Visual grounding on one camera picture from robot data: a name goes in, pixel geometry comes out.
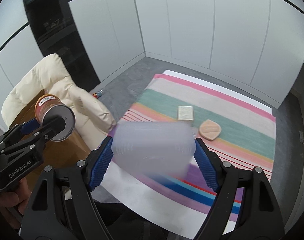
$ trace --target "blue stripe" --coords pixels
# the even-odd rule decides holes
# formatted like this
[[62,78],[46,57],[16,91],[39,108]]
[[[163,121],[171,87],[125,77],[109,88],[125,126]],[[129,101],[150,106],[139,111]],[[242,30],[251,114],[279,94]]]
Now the blue stripe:
[[213,194],[211,194],[211,193],[208,193],[208,192],[206,192],[206,191],[203,191],[203,190],[200,190],[200,189],[198,189],[198,188],[195,188],[195,187],[193,187],[193,186],[191,186],[191,185],[189,185],[189,184],[186,184],[186,183],[184,183],[184,182],[182,182],[182,181],[180,181],[180,180],[178,180],[178,179],[175,179],[175,178],[172,178],[172,177],[169,177],[169,176],[165,176],[169,181],[171,181],[171,182],[173,182],[174,184],[178,184],[178,185],[180,185],[180,186],[182,186],[182,187],[184,187],[184,188],[186,188],[186,189],[188,189],[188,190],[191,190],[191,191],[193,191],[193,192],[195,192],[195,193],[197,193],[197,194],[200,194],[200,195],[203,195],[203,196],[206,196],[206,197],[208,197],[208,198],[210,198],[210,199],[215,199],[215,195],[213,195]]
[[[187,187],[183,187],[180,184],[177,183],[173,183],[171,180],[169,180],[168,178],[162,177],[162,179],[158,179],[155,180],[158,183],[160,183],[161,185],[185,196],[188,197],[190,199],[193,199],[197,202],[200,202],[202,204],[208,205],[208,206],[212,206],[214,199],[211,199],[205,195],[201,195],[195,191],[192,191],[190,189],[188,189]],[[238,214],[239,213],[239,207],[235,205],[235,203],[233,204],[232,207],[232,213],[234,214]]]

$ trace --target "metal screw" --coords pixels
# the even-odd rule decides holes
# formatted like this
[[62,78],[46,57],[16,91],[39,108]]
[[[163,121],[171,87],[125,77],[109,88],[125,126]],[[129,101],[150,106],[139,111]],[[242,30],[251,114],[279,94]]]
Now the metal screw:
[[232,164],[230,162],[223,162],[223,166],[229,168],[232,166]]
[[79,160],[79,161],[76,163],[76,165],[77,165],[78,167],[82,167],[82,166],[84,166],[84,164],[85,164],[85,161],[84,161],[84,160]]
[[256,171],[257,173],[261,173],[263,170],[262,170],[261,167],[255,167],[255,171]]
[[52,166],[51,165],[47,165],[44,167],[44,171],[48,172],[52,170]]

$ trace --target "tin can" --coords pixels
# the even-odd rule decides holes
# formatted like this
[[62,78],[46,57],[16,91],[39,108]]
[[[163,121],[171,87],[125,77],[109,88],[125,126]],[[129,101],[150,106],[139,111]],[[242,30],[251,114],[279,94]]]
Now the tin can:
[[46,125],[56,116],[65,120],[65,129],[54,136],[51,141],[61,142],[68,138],[74,130],[75,115],[73,111],[55,95],[47,94],[40,97],[35,104],[34,114],[41,126]]

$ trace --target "teal stripe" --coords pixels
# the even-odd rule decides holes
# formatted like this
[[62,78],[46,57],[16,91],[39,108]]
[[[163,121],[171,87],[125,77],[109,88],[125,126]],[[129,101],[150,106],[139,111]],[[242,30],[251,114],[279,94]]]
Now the teal stripe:
[[194,127],[210,119],[222,127],[219,138],[274,160],[275,139],[250,127],[151,89],[146,89],[137,102],[173,119],[177,118],[178,106],[193,106]]

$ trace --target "human hand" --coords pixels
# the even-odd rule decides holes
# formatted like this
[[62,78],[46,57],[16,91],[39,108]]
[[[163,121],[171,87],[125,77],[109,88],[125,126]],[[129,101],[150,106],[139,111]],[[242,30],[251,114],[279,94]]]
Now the human hand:
[[23,215],[30,195],[31,191],[28,188],[26,178],[19,181],[19,187],[14,192],[0,193],[0,212],[7,222],[15,229],[19,229],[21,225],[7,208],[18,205],[18,211]]

